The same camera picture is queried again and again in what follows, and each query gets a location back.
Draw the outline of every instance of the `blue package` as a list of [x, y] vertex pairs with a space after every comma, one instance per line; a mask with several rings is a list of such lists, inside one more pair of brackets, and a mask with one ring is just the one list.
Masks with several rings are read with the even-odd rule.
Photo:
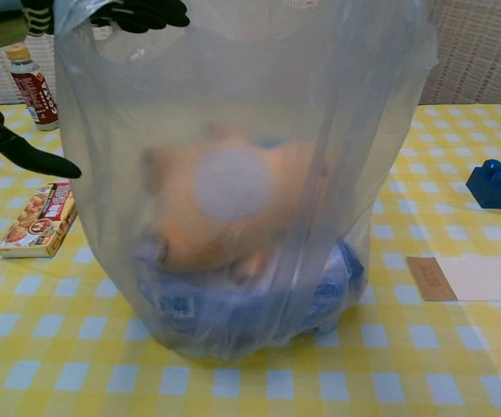
[[[232, 358], [252, 352], [263, 341], [263, 333], [272, 328], [264, 324], [264, 311], [272, 305], [286, 305], [287, 291], [276, 294], [267, 286], [229, 286], [217, 274], [194, 277], [142, 267], [138, 288], [155, 311], [160, 329], [156, 336], [166, 345], [191, 354], [199, 350], [201, 355]], [[296, 334], [332, 331], [338, 326], [346, 296], [357, 298], [364, 285], [363, 265], [347, 244], [339, 242], [317, 287], [300, 290], [313, 289], [313, 297]], [[277, 320], [271, 344], [283, 344], [293, 327], [291, 318], [281, 314], [271, 319]]]

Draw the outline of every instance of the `cardboard piece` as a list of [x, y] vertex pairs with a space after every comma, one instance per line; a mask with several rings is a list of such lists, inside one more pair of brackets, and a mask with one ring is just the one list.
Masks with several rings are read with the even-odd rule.
[[445, 274], [435, 258], [406, 258], [412, 276], [426, 301], [456, 301]]
[[427, 301], [501, 301], [501, 256], [407, 258]]

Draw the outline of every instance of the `bottle cap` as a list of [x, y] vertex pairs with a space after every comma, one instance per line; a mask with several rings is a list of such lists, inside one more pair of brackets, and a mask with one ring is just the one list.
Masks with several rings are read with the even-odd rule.
[[5, 50], [5, 53], [7, 54], [7, 57], [12, 60], [21, 60], [30, 58], [30, 51], [28, 50], [28, 47], [23, 43], [10, 46]]

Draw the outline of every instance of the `snack box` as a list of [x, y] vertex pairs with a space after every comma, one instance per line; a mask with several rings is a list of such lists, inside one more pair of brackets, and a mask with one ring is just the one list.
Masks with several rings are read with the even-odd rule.
[[0, 243], [3, 258], [55, 256], [76, 219], [76, 206], [68, 182], [52, 182], [30, 198]]

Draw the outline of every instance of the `bottle label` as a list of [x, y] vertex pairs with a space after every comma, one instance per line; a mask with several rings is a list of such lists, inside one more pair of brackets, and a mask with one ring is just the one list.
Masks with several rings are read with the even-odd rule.
[[24, 103], [36, 124], [57, 122], [56, 102], [49, 91], [45, 76], [42, 73], [28, 72], [26, 74], [11, 73], [15, 79]]

